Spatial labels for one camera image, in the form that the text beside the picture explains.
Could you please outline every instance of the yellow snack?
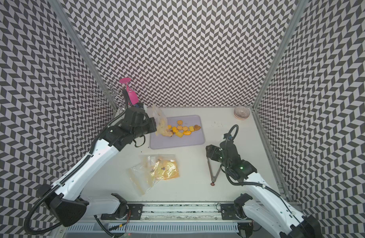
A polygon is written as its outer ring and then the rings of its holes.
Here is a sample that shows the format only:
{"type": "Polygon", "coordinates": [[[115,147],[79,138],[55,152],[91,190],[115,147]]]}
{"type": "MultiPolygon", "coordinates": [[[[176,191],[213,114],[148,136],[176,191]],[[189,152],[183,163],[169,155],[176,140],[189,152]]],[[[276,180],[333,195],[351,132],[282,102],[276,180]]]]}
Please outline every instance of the yellow snack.
{"type": "Polygon", "coordinates": [[[176,161],[173,159],[168,160],[163,157],[159,157],[151,171],[151,176],[156,179],[165,180],[180,177],[176,161]]]}
{"type": "Polygon", "coordinates": [[[181,133],[181,132],[179,132],[179,131],[177,131],[177,132],[175,133],[175,135],[181,138],[181,137],[183,137],[183,135],[184,135],[184,134],[183,134],[183,133],[181,133]]]}

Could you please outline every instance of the black and white patterned backdrop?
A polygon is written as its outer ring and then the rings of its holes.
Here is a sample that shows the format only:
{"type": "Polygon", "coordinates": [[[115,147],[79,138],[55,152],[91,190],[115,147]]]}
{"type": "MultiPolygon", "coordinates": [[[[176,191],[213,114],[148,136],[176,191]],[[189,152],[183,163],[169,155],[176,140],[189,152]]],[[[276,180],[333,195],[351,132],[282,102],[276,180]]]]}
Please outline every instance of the black and white patterned backdrop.
{"type": "Polygon", "coordinates": [[[307,5],[258,111],[327,237],[365,237],[365,0],[307,5]]]}
{"type": "Polygon", "coordinates": [[[158,106],[252,105],[297,0],[61,0],[101,76],[158,106]]]}
{"type": "MultiPolygon", "coordinates": [[[[111,118],[92,87],[45,0],[0,0],[0,237],[24,234],[37,186],[68,171],[111,118]]],[[[32,227],[54,221],[41,207],[32,227]]]]}

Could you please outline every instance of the gray tray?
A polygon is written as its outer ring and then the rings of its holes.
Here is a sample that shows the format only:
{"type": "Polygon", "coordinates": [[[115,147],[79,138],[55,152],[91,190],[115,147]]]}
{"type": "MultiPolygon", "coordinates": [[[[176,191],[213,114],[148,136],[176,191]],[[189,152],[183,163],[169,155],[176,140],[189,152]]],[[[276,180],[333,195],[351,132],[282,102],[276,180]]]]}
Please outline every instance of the gray tray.
{"type": "Polygon", "coordinates": [[[189,145],[202,145],[205,143],[204,130],[201,125],[201,119],[198,115],[181,116],[181,117],[167,117],[168,125],[178,126],[177,121],[182,120],[182,126],[194,126],[199,125],[201,129],[192,132],[189,136],[184,135],[178,137],[173,135],[171,137],[156,135],[151,133],[150,145],[151,149],[163,149],[171,147],[189,146],[189,145]]]}

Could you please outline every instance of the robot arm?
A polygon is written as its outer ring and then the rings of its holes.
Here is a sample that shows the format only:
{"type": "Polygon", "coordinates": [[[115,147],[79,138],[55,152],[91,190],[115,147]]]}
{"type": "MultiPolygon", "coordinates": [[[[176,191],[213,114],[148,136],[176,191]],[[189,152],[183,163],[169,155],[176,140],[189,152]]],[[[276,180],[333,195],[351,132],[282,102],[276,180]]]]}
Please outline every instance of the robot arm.
{"type": "Polygon", "coordinates": [[[251,218],[276,238],[323,237],[318,220],[313,216],[306,217],[293,208],[279,193],[269,187],[252,164],[241,159],[233,143],[237,132],[238,125],[234,125],[224,135],[225,141],[220,143],[220,147],[206,147],[207,158],[222,164],[228,181],[232,185],[246,185],[251,193],[241,194],[234,200],[237,216],[241,219],[251,218]],[[231,136],[234,128],[237,130],[234,136],[231,136]]]}
{"type": "Polygon", "coordinates": [[[71,226],[84,216],[102,213],[125,216],[127,202],[118,194],[107,197],[82,197],[80,194],[87,182],[125,145],[138,137],[156,131],[154,118],[149,118],[142,108],[127,108],[119,125],[105,127],[93,142],[93,148],[66,174],[52,185],[44,184],[37,190],[40,198],[32,207],[24,222],[24,230],[31,235],[39,235],[57,226],[71,226]],[[34,211],[44,203],[59,223],[43,229],[33,230],[30,220],[34,211]]]}

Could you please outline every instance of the plastic bag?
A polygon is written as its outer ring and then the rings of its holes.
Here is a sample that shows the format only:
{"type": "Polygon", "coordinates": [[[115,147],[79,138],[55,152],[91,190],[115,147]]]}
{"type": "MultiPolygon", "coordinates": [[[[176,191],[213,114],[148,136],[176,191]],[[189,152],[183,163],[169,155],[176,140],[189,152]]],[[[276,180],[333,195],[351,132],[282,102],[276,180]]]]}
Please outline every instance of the plastic bag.
{"type": "Polygon", "coordinates": [[[156,105],[152,105],[152,116],[156,122],[156,135],[173,136],[173,132],[168,129],[168,120],[163,111],[156,105]]]}
{"type": "Polygon", "coordinates": [[[161,179],[180,177],[175,155],[146,155],[139,164],[127,169],[127,174],[140,195],[161,179]]]}
{"type": "Polygon", "coordinates": [[[159,180],[180,177],[175,155],[148,155],[147,157],[156,157],[156,163],[151,170],[151,176],[159,180]]]}

